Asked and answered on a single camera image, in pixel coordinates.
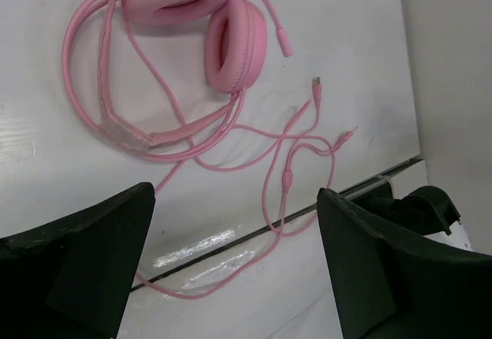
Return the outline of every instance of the pink headphones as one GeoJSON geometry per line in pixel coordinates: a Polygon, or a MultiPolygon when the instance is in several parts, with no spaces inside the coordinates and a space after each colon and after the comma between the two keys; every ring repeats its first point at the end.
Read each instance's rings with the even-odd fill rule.
{"type": "MultiPolygon", "coordinates": [[[[275,10],[269,0],[262,0],[276,29],[277,38],[285,57],[292,55],[287,34],[282,28],[275,10]]],[[[229,122],[235,104],[239,102],[236,114],[241,110],[245,90],[251,87],[264,64],[267,51],[267,26],[261,11],[248,0],[85,0],[72,16],[68,25],[62,49],[62,71],[71,103],[84,123],[112,141],[118,147],[131,152],[146,152],[149,148],[189,138],[213,122],[224,117],[218,131],[203,143],[188,151],[175,155],[148,155],[147,159],[158,161],[183,161],[199,155],[224,137],[233,123],[229,122]],[[230,102],[203,118],[184,123],[171,131],[145,134],[121,118],[114,110],[109,88],[109,52],[111,42],[111,20],[116,2],[120,1],[125,25],[131,43],[155,77],[161,82],[175,111],[178,103],[157,73],[143,51],[138,47],[129,22],[139,25],[176,25],[190,22],[211,14],[205,40],[205,72],[208,84],[220,93],[231,95],[230,102]],[[98,61],[98,93],[102,123],[96,124],[88,117],[81,106],[71,81],[71,47],[80,26],[94,12],[108,6],[101,29],[100,53],[98,61]]]]}
{"type": "MultiPolygon", "coordinates": [[[[277,38],[285,57],[292,55],[292,49],[288,41],[287,34],[281,27],[278,17],[268,0],[262,0],[270,13],[271,18],[277,28],[277,38]]],[[[200,166],[211,171],[229,172],[249,168],[274,152],[273,160],[268,169],[264,181],[261,196],[264,219],[269,228],[276,234],[273,244],[266,248],[257,257],[237,269],[233,274],[217,283],[205,293],[189,295],[170,291],[160,285],[147,281],[140,273],[137,278],[145,285],[160,291],[161,293],[182,299],[199,299],[213,294],[215,291],[224,287],[232,281],[244,269],[260,261],[271,253],[283,237],[290,237],[301,233],[303,230],[316,220],[312,217],[308,223],[298,228],[296,231],[284,231],[285,214],[287,210],[287,197],[293,181],[292,164],[295,154],[301,149],[308,149],[320,156],[331,156],[331,172],[327,186],[331,184],[334,170],[334,154],[341,146],[350,139],[354,130],[342,134],[335,145],[320,136],[310,134],[320,121],[321,111],[321,83],[319,78],[313,80],[312,93],[313,102],[316,110],[316,118],[311,127],[301,131],[299,134],[290,135],[289,131],[293,128],[299,118],[307,111],[311,101],[307,101],[304,106],[291,118],[280,134],[262,131],[247,125],[236,124],[239,114],[244,104],[246,89],[251,87],[260,75],[261,68],[267,51],[267,26],[260,10],[247,0],[85,0],[72,16],[68,25],[62,49],[62,71],[65,86],[70,101],[81,117],[82,121],[93,131],[99,133],[105,139],[111,141],[113,145],[131,152],[149,161],[174,162],[175,166],[169,171],[168,175],[156,186],[155,193],[158,194],[162,188],[171,180],[179,168],[189,159],[194,159],[200,166]],[[149,135],[137,129],[135,126],[119,117],[113,108],[109,87],[109,49],[111,42],[111,20],[115,12],[116,2],[121,2],[123,10],[123,20],[126,32],[135,51],[140,55],[142,61],[148,66],[152,74],[168,93],[171,105],[178,116],[181,127],[171,131],[151,133],[149,135]],[[94,12],[104,6],[108,6],[103,25],[101,28],[101,40],[98,61],[98,93],[102,113],[102,123],[96,124],[85,112],[80,101],[75,94],[75,90],[70,76],[70,52],[74,38],[85,20],[94,12]],[[135,35],[130,27],[130,22],[142,25],[175,25],[190,22],[206,15],[210,15],[208,33],[205,40],[205,72],[208,84],[220,93],[231,95],[230,102],[216,112],[205,116],[192,123],[187,123],[181,112],[178,101],[174,97],[171,89],[164,79],[160,76],[157,69],[150,63],[144,52],[138,46],[135,35]],[[193,134],[206,128],[212,122],[222,119],[222,123],[215,132],[202,143],[195,144],[191,138],[193,134]],[[200,155],[214,147],[229,131],[233,129],[247,130],[259,135],[275,139],[273,145],[261,156],[233,168],[223,168],[209,165],[200,159],[200,155]],[[187,139],[190,148],[180,153],[172,155],[154,155],[148,150],[154,146],[162,145],[181,139],[187,139]],[[324,148],[319,148],[306,140],[316,140],[324,143],[324,148]],[[270,219],[267,208],[267,189],[274,166],[278,160],[278,155],[284,141],[293,140],[288,150],[288,156],[284,165],[281,177],[281,223],[277,228],[270,219]]]]}

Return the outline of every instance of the cord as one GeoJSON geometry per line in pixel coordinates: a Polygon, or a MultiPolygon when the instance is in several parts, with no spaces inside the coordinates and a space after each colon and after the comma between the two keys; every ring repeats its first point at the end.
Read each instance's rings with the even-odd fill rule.
{"type": "MultiPolygon", "coordinates": [[[[265,257],[267,257],[278,246],[282,237],[293,237],[295,235],[298,235],[301,232],[308,229],[316,221],[317,214],[315,214],[305,225],[301,226],[296,231],[292,231],[290,233],[284,233],[284,221],[285,221],[285,216],[286,216],[288,192],[292,186],[292,181],[293,181],[293,173],[292,173],[291,168],[292,168],[292,161],[294,160],[294,156],[302,148],[309,149],[309,150],[313,151],[314,153],[316,153],[317,155],[320,155],[320,156],[324,156],[324,157],[331,156],[331,158],[332,158],[331,159],[331,169],[330,169],[330,175],[329,175],[328,182],[327,182],[327,188],[329,188],[331,186],[331,182],[333,181],[333,175],[334,175],[334,166],[335,166],[334,154],[336,151],[338,151],[341,148],[341,146],[344,143],[346,143],[354,135],[355,130],[357,128],[355,128],[354,130],[348,131],[345,134],[343,134],[342,136],[340,136],[335,145],[331,145],[331,143],[323,137],[320,137],[317,135],[309,135],[309,133],[317,127],[317,124],[319,122],[320,109],[321,109],[321,93],[322,93],[322,85],[321,85],[319,78],[316,78],[313,80],[312,92],[313,92],[314,105],[316,108],[316,118],[314,120],[313,125],[309,129],[301,132],[299,135],[289,135],[288,132],[291,130],[291,128],[294,126],[294,124],[298,121],[298,119],[305,113],[306,109],[308,108],[308,106],[310,104],[309,101],[306,102],[306,104],[301,108],[301,110],[296,115],[294,115],[294,117],[285,126],[284,131],[279,135],[269,133],[267,131],[262,131],[262,130],[259,130],[256,128],[252,128],[252,127],[249,127],[247,125],[236,124],[236,125],[232,126],[232,130],[243,129],[243,130],[253,131],[257,134],[260,134],[260,135],[263,135],[263,136],[266,136],[269,138],[276,138],[277,139],[277,141],[275,141],[275,143],[264,154],[262,154],[261,156],[259,156],[255,160],[253,160],[253,161],[251,161],[245,165],[240,165],[240,166],[237,166],[234,168],[219,168],[217,166],[205,164],[199,157],[196,157],[196,159],[195,159],[196,162],[200,166],[207,168],[208,170],[212,170],[212,171],[237,171],[237,170],[241,170],[241,169],[250,167],[250,166],[258,163],[259,161],[261,161],[261,159],[265,158],[268,154],[270,154],[274,148],[276,148],[273,160],[272,160],[271,165],[270,165],[270,168],[268,169],[267,177],[265,178],[264,187],[263,187],[262,196],[261,196],[261,205],[262,205],[262,209],[263,209],[264,219],[267,222],[270,229],[276,234],[273,243],[269,247],[267,247],[267,249],[263,253],[260,253],[257,257],[251,259],[249,262],[247,262],[246,264],[241,266],[239,269],[237,269],[233,274],[229,275],[224,280],[219,281],[213,288],[211,288],[210,290],[208,290],[204,293],[201,293],[201,294],[182,294],[182,293],[178,293],[176,291],[171,291],[165,287],[162,287],[161,285],[151,283],[150,281],[145,279],[140,272],[137,272],[136,277],[142,284],[144,284],[147,287],[150,287],[151,289],[159,291],[163,294],[166,294],[166,295],[169,295],[172,297],[176,297],[176,298],[180,298],[180,299],[185,299],[185,300],[196,300],[196,299],[201,299],[203,297],[207,297],[207,296],[213,294],[214,292],[218,291],[219,289],[223,288],[225,285],[227,285],[231,281],[233,281],[242,271],[246,270],[250,266],[258,263],[259,261],[261,261],[265,257]],[[286,164],[284,167],[284,172],[282,174],[282,197],[281,197],[281,210],[280,210],[281,223],[280,223],[280,226],[278,228],[276,228],[272,224],[271,219],[268,215],[267,189],[268,189],[268,183],[270,181],[271,174],[274,170],[274,166],[278,160],[278,155],[279,155],[279,152],[281,150],[281,145],[283,143],[283,140],[285,140],[285,139],[294,139],[294,142],[292,143],[292,145],[289,149],[288,159],[286,161],[286,164]],[[315,147],[309,143],[298,143],[301,139],[315,139],[315,140],[322,141],[323,143],[325,143],[327,145],[327,148],[326,149],[318,148],[318,147],[315,147]]],[[[177,111],[177,116],[181,122],[185,122],[185,119],[184,119],[184,116],[183,116],[181,110],[177,111]]],[[[177,164],[173,168],[173,170],[171,170],[169,175],[163,180],[163,182],[160,183],[160,185],[156,187],[156,191],[157,190],[160,191],[164,187],[164,185],[169,180],[171,180],[172,175],[174,175],[175,172],[182,165],[183,165],[183,162],[177,164]]]]}
{"type": "MultiPolygon", "coordinates": [[[[285,214],[286,214],[286,208],[287,208],[287,200],[288,200],[288,193],[290,191],[290,188],[292,186],[292,182],[294,179],[294,174],[292,172],[292,163],[294,160],[294,156],[301,150],[301,149],[307,149],[309,151],[314,152],[316,155],[320,155],[322,157],[327,157],[331,156],[331,169],[330,169],[330,174],[327,180],[327,188],[331,186],[331,182],[333,180],[334,176],[334,166],[335,166],[335,153],[342,147],[342,145],[347,142],[352,135],[355,132],[355,129],[352,131],[348,131],[344,133],[342,136],[339,137],[335,145],[332,145],[326,138],[323,138],[321,136],[317,135],[311,135],[310,133],[317,127],[319,120],[320,120],[320,114],[321,114],[321,96],[322,96],[322,86],[321,86],[321,81],[319,78],[313,79],[313,84],[312,84],[312,94],[313,94],[313,102],[314,102],[314,108],[315,108],[315,120],[313,125],[306,129],[303,130],[301,133],[297,135],[292,135],[289,134],[291,129],[294,127],[294,125],[299,121],[299,119],[304,115],[304,113],[307,111],[311,104],[311,100],[307,101],[302,108],[297,112],[290,120],[289,122],[285,125],[284,130],[280,134],[275,134],[275,133],[270,133],[267,131],[262,131],[257,128],[253,128],[251,126],[247,125],[241,125],[237,123],[237,120],[239,118],[239,115],[241,113],[241,110],[244,105],[244,98],[245,98],[245,89],[235,92],[231,94],[231,102],[230,102],[230,108],[227,110],[222,122],[218,126],[218,128],[215,130],[215,132],[207,139],[205,139],[202,143],[195,144],[192,138],[188,138],[188,143],[189,143],[189,149],[186,151],[182,151],[179,153],[174,153],[171,155],[153,155],[149,153],[144,153],[144,152],[139,152],[135,150],[131,150],[130,148],[125,147],[121,143],[118,143],[114,138],[112,138],[110,135],[108,135],[106,132],[104,132],[101,128],[100,125],[96,124],[84,111],[83,107],[81,106],[80,101],[77,98],[77,95],[75,94],[75,89],[73,87],[73,83],[70,78],[70,51],[71,51],[71,46],[73,44],[73,41],[75,39],[75,36],[77,34],[77,31],[80,29],[81,25],[85,22],[85,20],[92,15],[94,12],[99,10],[100,8],[104,7],[105,5],[108,5],[108,10],[106,11],[105,15],[105,22],[103,22],[102,30],[101,30],[101,45],[100,45],[100,56],[99,56],[99,64],[98,64],[98,87],[100,90],[104,89],[109,89],[109,77],[108,77],[108,52],[109,52],[109,40],[110,40],[110,34],[111,34],[111,23],[108,22],[115,11],[115,3],[116,1],[121,1],[121,7],[123,10],[123,21],[125,25],[125,30],[128,35],[128,39],[130,43],[132,44],[133,48],[135,51],[138,53],[140,56],[141,60],[147,65],[148,69],[152,72],[158,83],[161,85],[161,87],[164,89],[164,91],[167,93],[169,100],[171,101],[171,106],[173,108],[173,111],[175,112],[176,116],[178,117],[179,121],[181,122],[182,125],[186,125],[185,117],[179,108],[178,101],[168,86],[168,84],[165,82],[165,80],[161,77],[157,69],[152,65],[152,63],[148,60],[147,56],[145,53],[141,50],[140,46],[138,45],[135,34],[131,30],[131,26],[128,21],[128,16],[126,12],[126,7],[125,7],[125,1],[124,0],[85,0],[77,9],[75,12],[74,16],[72,17],[68,28],[67,28],[67,33],[65,34],[65,39],[63,43],[63,48],[62,48],[62,71],[63,71],[63,78],[65,82],[65,86],[67,88],[68,96],[70,98],[70,101],[72,103],[72,106],[74,107],[75,111],[78,113],[79,117],[82,119],[82,121],[93,131],[99,133],[101,136],[105,137],[105,139],[109,140],[115,147],[128,152],[131,155],[134,155],[135,157],[144,159],[146,161],[153,161],[153,162],[159,162],[159,163],[169,163],[169,162],[174,162],[176,165],[171,169],[171,171],[168,173],[168,175],[155,187],[155,193],[158,195],[164,186],[168,184],[168,182],[172,179],[172,177],[179,171],[179,169],[186,163],[186,161],[193,159],[196,161],[200,166],[203,168],[206,168],[211,171],[219,171],[219,172],[230,172],[230,171],[238,171],[238,170],[244,170],[245,168],[249,168],[255,164],[257,164],[259,161],[265,159],[271,152],[274,151],[274,156],[270,164],[270,168],[268,169],[268,173],[266,175],[266,178],[264,180],[264,186],[262,190],[262,196],[261,196],[261,204],[262,204],[262,210],[263,210],[263,215],[265,222],[268,224],[269,228],[275,233],[275,239],[273,243],[271,243],[270,246],[268,246],[262,253],[260,253],[257,257],[251,259],[248,263],[245,265],[241,266],[238,270],[236,270],[233,274],[231,274],[229,277],[224,279],[223,281],[218,282],[213,288],[210,290],[202,293],[202,294],[181,294],[175,291],[171,291],[169,289],[166,289],[165,287],[161,287],[160,285],[154,284],[149,282],[147,279],[145,279],[140,272],[136,273],[136,277],[139,281],[141,281],[144,285],[159,291],[163,294],[180,298],[180,299],[187,299],[187,300],[193,300],[193,299],[200,299],[203,297],[207,297],[208,295],[213,294],[217,290],[221,289],[224,287],[226,284],[231,282],[235,277],[237,277],[242,271],[245,269],[249,268],[253,264],[256,264],[257,262],[261,261],[263,258],[267,257],[280,243],[280,240],[283,237],[292,237],[297,234],[300,234],[302,231],[306,230],[313,224],[313,222],[316,220],[317,215],[312,217],[305,225],[301,226],[298,228],[296,231],[292,232],[284,232],[284,221],[285,221],[285,214]],[[271,147],[265,151],[262,155],[254,159],[253,161],[250,161],[246,164],[235,166],[232,168],[221,168],[218,166],[214,165],[209,165],[202,161],[200,159],[200,155],[205,153],[206,151],[210,150],[213,148],[215,145],[217,145],[229,132],[233,130],[246,130],[246,131],[251,131],[254,132],[258,135],[263,135],[267,138],[273,138],[275,139],[274,143],[271,145],[271,147]],[[281,205],[280,205],[280,219],[281,223],[278,228],[276,228],[272,222],[271,222],[271,217],[268,213],[267,210],[267,190],[268,190],[268,185],[270,182],[271,174],[273,173],[274,167],[278,162],[278,156],[280,154],[282,145],[284,144],[285,140],[293,140],[291,143],[291,146],[288,151],[288,156],[286,159],[286,162],[284,164],[284,170],[282,173],[282,194],[281,194],[281,205]],[[326,145],[326,148],[319,148],[314,146],[312,143],[309,141],[320,141],[324,145],[326,145]]],[[[278,27],[277,32],[279,34],[284,33],[283,28],[281,28],[281,25],[279,24],[278,18],[276,17],[276,14],[274,11],[269,9],[269,12],[272,15],[272,18],[274,19],[274,22],[276,26],[278,27]]],[[[289,52],[291,53],[290,50],[290,45],[284,43],[284,46],[282,47],[284,54],[288,55],[289,52]]]]}

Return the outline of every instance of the pink cable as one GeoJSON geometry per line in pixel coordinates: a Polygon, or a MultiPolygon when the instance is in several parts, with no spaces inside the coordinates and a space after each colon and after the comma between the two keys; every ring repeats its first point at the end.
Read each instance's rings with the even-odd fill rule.
{"type": "MultiPolygon", "coordinates": [[[[70,98],[70,101],[75,109],[75,111],[78,113],[78,115],[81,117],[82,121],[93,131],[96,131],[106,139],[108,139],[113,145],[118,147],[121,150],[124,150],[136,157],[145,159],[147,161],[154,161],[154,162],[161,162],[161,163],[169,163],[169,162],[174,162],[176,165],[171,169],[171,171],[168,173],[168,175],[158,184],[157,187],[155,187],[155,193],[156,195],[161,192],[161,190],[164,188],[164,186],[172,179],[172,177],[179,171],[179,169],[185,164],[186,161],[190,159],[194,159],[200,166],[203,168],[206,168],[211,171],[219,171],[219,172],[231,172],[231,171],[238,171],[238,170],[243,170],[245,168],[249,168],[250,166],[253,166],[257,164],[259,161],[263,160],[266,158],[273,150],[274,150],[274,157],[272,159],[272,162],[270,164],[270,168],[268,169],[267,176],[264,181],[264,187],[262,191],[262,196],[261,196],[261,203],[262,203],[262,210],[264,214],[264,219],[269,228],[276,234],[275,239],[273,243],[261,254],[259,254],[257,257],[251,259],[249,262],[247,262],[245,265],[241,266],[239,269],[237,269],[233,274],[231,274],[229,277],[224,279],[223,281],[218,282],[212,289],[202,293],[202,294],[181,294],[175,291],[168,290],[164,287],[161,287],[159,285],[153,284],[149,282],[147,279],[145,279],[140,272],[136,273],[136,277],[139,281],[141,281],[144,285],[159,291],[163,294],[170,295],[172,297],[180,298],[180,299],[200,299],[203,297],[207,297],[208,295],[213,294],[217,290],[221,289],[224,287],[226,284],[231,282],[235,277],[237,277],[242,271],[244,271],[246,268],[249,268],[253,264],[256,264],[257,262],[261,261],[263,258],[267,257],[280,243],[280,240],[283,237],[291,237],[297,234],[300,234],[302,231],[306,230],[313,224],[313,222],[316,220],[317,215],[312,217],[306,224],[298,228],[296,231],[284,232],[284,222],[285,222],[285,215],[287,212],[287,200],[288,200],[288,192],[289,189],[292,185],[292,180],[293,180],[293,174],[292,174],[292,162],[294,160],[295,154],[300,151],[301,149],[308,149],[312,152],[314,152],[317,155],[320,156],[331,156],[331,169],[330,169],[330,175],[328,177],[327,181],[327,187],[329,188],[331,186],[331,182],[333,180],[333,175],[334,175],[334,166],[335,166],[335,159],[334,159],[334,154],[336,151],[338,151],[343,143],[345,143],[350,137],[354,134],[353,131],[349,131],[339,137],[337,143],[335,145],[331,145],[331,143],[317,135],[310,135],[310,133],[317,127],[317,124],[320,119],[320,105],[321,105],[321,84],[319,80],[314,81],[313,84],[313,97],[314,97],[314,105],[316,108],[316,117],[314,120],[313,125],[306,130],[303,130],[300,134],[297,135],[290,135],[288,134],[289,131],[294,127],[294,125],[298,122],[298,120],[302,117],[302,115],[307,111],[311,101],[308,101],[304,104],[304,106],[289,120],[289,122],[285,125],[284,130],[280,134],[274,134],[270,133],[267,131],[262,131],[257,128],[252,128],[247,125],[240,125],[237,124],[237,120],[239,117],[239,114],[241,113],[241,110],[244,105],[244,98],[245,98],[245,90],[236,92],[231,95],[231,103],[237,103],[237,107],[235,110],[230,109],[222,119],[222,122],[218,126],[218,128],[214,131],[214,133],[207,139],[205,139],[202,143],[195,144],[191,138],[188,139],[190,148],[186,151],[179,152],[179,153],[174,153],[171,155],[151,155],[149,153],[141,153],[138,151],[131,150],[129,148],[126,148],[120,143],[117,143],[117,141],[112,140],[111,138],[108,137],[106,133],[104,133],[99,126],[92,121],[92,119],[86,114],[84,109],[82,108],[77,95],[75,94],[75,89],[73,87],[73,84],[70,79],[70,50],[71,46],[73,44],[73,41],[75,39],[76,33],[78,29],[81,27],[81,25],[85,22],[85,20],[92,15],[94,12],[99,10],[100,8],[104,7],[108,3],[111,2],[111,7],[108,10],[108,18],[112,18],[112,14],[114,12],[114,2],[116,1],[121,1],[122,3],[122,9],[123,9],[123,20],[125,23],[125,29],[128,34],[128,39],[132,46],[134,47],[135,51],[138,53],[140,56],[141,60],[147,65],[149,70],[152,72],[152,74],[155,76],[161,87],[164,89],[166,92],[169,100],[171,101],[171,106],[173,108],[174,113],[178,117],[179,121],[181,122],[182,125],[186,124],[185,117],[183,115],[183,112],[179,108],[178,100],[176,99],[174,93],[168,86],[168,84],[165,82],[165,80],[161,77],[157,69],[153,66],[153,64],[148,60],[147,56],[145,53],[141,50],[140,46],[138,45],[135,34],[131,30],[130,24],[128,22],[128,17],[127,17],[127,12],[125,8],[125,3],[122,0],[86,0],[84,1],[81,6],[78,8],[74,16],[72,17],[67,33],[65,35],[64,43],[63,43],[63,48],[62,48],[62,70],[63,70],[63,78],[65,81],[65,85],[68,91],[68,96],[70,98]],[[265,151],[262,155],[258,156],[255,158],[253,161],[250,161],[246,164],[235,166],[232,168],[221,168],[218,166],[214,165],[209,165],[203,162],[200,159],[200,155],[205,153],[206,151],[209,151],[211,148],[213,148],[215,145],[217,145],[231,130],[247,130],[247,131],[252,131],[254,133],[257,133],[259,135],[263,135],[268,138],[273,138],[275,139],[274,143],[271,145],[271,147],[265,151]],[[278,161],[278,156],[280,154],[282,145],[285,140],[294,140],[291,143],[291,146],[288,151],[288,156],[287,160],[285,162],[284,166],[284,171],[282,175],[282,196],[281,196],[281,204],[280,204],[280,226],[276,228],[273,223],[271,222],[271,218],[268,214],[268,208],[267,208],[267,190],[268,190],[268,185],[270,182],[271,175],[273,173],[274,167],[278,161]],[[324,143],[327,148],[318,148],[314,146],[311,143],[308,142],[301,142],[302,140],[315,140],[315,141],[321,141],[324,143]]],[[[268,0],[263,0],[265,4],[270,5],[268,0]]],[[[281,28],[280,22],[278,21],[278,17],[274,13],[274,10],[272,7],[268,7],[268,11],[271,13],[271,17],[274,19],[274,22],[278,28],[281,28]]],[[[107,23],[103,24],[103,33],[102,35],[105,35],[105,33],[110,33],[111,29],[108,27],[107,23]]],[[[108,43],[109,43],[109,38],[102,38],[101,39],[101,50],[103,48],[108,48],[108,43]]],[[[102,66],[103,68],[100,68],[99,74],[100,74],[100,83],[101,81],[109,81],[108,76],[105,75],[107,74],[107,66],[102,66]]],[[[107,88],[106,85],[100,84],[103,88],[107,88]]]]}

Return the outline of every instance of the black object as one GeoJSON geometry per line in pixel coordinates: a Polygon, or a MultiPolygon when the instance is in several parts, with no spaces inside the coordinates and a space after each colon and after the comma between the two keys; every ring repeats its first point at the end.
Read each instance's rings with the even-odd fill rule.
{"type": "Polygon", "coordinates": [[[344,339],[492,337],[492,257],[418,234],[438,224],[449,231],[459,218],[443,194],[422,188],[411,202],[359,200],[390,221],[320,190],[317,214],[344,339]]]}
{"type": "Polygon", "coordinates": [[[5,338],[116,338],[154,210],[141,183],[0,239],[5,338]]]}
{"type": "Polygon", "coordinates": [[[446,192],[430,185],[418,188],[400,200],[393,199],[391,185],[385,182],[356,198],[354,203],[419,235],[440,231],[450,235],[450,226],[460,220],[460,214],[446,192]]]}

